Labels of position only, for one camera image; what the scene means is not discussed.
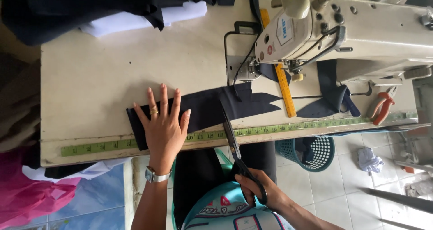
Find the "juki logo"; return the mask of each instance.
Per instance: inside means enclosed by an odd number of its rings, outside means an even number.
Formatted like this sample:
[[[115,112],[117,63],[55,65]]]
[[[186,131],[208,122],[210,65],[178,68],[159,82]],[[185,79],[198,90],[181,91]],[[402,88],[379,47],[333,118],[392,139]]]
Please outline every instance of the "juki logo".
[[[283,24],[283,38],[286,38],[287,37],[286,22],[284,21],[284,19],[281,19],[281,22]]]

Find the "wristwatch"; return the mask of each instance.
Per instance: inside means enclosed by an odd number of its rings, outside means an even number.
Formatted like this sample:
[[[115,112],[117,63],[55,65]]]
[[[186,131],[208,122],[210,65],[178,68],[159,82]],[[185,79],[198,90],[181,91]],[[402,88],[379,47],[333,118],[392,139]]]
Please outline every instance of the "wristwatch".
[[[153,170],[153,168],[147,166],[146,167],[146,172],[144,173],[144,177],[150,183],[152,183],[152,182],[162,182],[164,180],[167,180],[171,176],[171,171],[173,171],[173,169],[170,169],[170,172],[168,174],[166,174],[166,175],[156,175],[155,174],[155,170]]]

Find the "green tape measure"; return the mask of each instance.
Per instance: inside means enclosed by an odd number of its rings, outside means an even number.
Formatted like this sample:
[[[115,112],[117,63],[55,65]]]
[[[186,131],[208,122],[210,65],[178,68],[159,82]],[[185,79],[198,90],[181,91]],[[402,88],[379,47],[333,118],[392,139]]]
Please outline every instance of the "green tape measure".
[[[413,119],[418,118],[417,113],[403,113],[403,114],[389,114],[385,121],[394,121],[398,119]],[[245,128],[237,129],[235,131],[236,137],[241,136],[252,136],[252,135],[262,135],[269,133],[279,133],[295,130],[305,130],[312,128],[328,128],[328,127],[338,127],[355,125],[362,123],[371,123],[373,119],[369,118],[343,118],[334,120],[322,120],[322,121],[312,121],[312,122],[302,122],[302,123],[287,123],[273,126],[263,126],[255,128]],[[189,133],[185,142],[198,142],[216,139],[226,139],[227,136],[223,130],[220,131],[210,131],[210,132],[194,132]],[[114,151],[123,149],[137,148],[137,142],[135,139],[123,139],[109,142],[101,142],[87,145],[78,146],[65,146],[62,147],[62,156],[72,156],[72,155],[84,155],[89,153],[98,153],[104,151]]]

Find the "watch face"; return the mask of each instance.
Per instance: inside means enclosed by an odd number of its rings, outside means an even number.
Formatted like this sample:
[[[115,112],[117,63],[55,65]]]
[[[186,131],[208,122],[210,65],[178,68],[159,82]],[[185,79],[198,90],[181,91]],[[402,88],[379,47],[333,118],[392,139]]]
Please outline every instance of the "watch face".
[[[152,181],[152,172],[148,168],[146,168],[146,172],[144,173],[144,177],[151,182]]]

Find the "crumpled paper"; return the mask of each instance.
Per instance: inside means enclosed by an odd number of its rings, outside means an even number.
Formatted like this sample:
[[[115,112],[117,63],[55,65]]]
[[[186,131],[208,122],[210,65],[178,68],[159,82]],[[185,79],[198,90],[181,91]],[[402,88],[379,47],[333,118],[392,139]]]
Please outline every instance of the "crumpled paper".
[[[358,150],[358,163],[359,167],[365,172],[376,172],[382,171],[385,163],[382,159],[373,153],[373,150],[368,147]]]

